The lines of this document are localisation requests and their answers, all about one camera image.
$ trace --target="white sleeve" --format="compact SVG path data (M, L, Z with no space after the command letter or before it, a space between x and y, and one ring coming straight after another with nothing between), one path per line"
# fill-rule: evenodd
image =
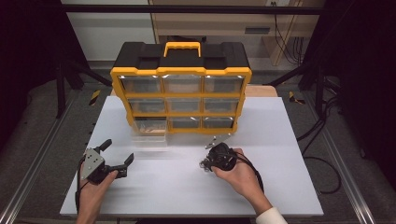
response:
M287 223L285 218L280 215L279 211L277 208L272 207L268 209L267 211L261 213L257 218L256 218L256 223L257 224L285 224Z

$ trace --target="clear plastic drawer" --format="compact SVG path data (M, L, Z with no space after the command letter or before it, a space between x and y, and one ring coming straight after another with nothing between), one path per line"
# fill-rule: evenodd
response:
M206 113L235 113L239 98L204 98Z
M163 76L165 92L201 92L201 77L196 75Z
M135 147L167 147L167 122L166 117L134 118L131 140Z
M172 117L169 118L171 129L199 128L201 119L198 117Z
M126 92L161 92L158 76L121 76L120 81Z
M206 117L204 118L204 128L232 128L234 118L232 117Z
M205 92L240 92L244 77L205 76Z
M200 98L166 98L168 112L200 112L200 104Z
M128 99L134 113L164 113L163 98Z

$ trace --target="white tabletop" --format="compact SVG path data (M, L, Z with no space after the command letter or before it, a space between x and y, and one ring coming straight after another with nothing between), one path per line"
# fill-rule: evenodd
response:
M114 217L254 217L251 205L225 181L199 167L213 135L176 133L166 148L137 148L125 109L108 96L88 147L113 144L102 156L123 164L133 152L128 176L108 190L101 214ZM284 216L321 216L323 211L304 164L282 99L248 97L238 131L225 143L241 147L262 176L265 194ZM76 178L61 215L76 216Z

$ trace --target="drawer organizer cabinet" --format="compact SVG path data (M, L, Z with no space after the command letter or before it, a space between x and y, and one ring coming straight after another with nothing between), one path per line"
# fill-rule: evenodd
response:
M111 76L139 133L234 133L251 70L238 42L126 42Z

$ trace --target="hand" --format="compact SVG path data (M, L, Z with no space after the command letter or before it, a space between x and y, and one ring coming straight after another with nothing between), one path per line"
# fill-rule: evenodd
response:
M117 177L118 171L113 171L100 183L94 185L88 180L81 180L80 185L83 186L79 196L79 211L77 223L94 223L99 216L100 207L107 189Z
M244 152L241 148L235 148L234 151L239 153L237 154L238 157L244 158ZM244 196L251 203L257 215L272 208L260 188L254 171L243 161L237 160L231 171L223 171L215 166L212 166L211 169L217 177L227 181L237 193Z

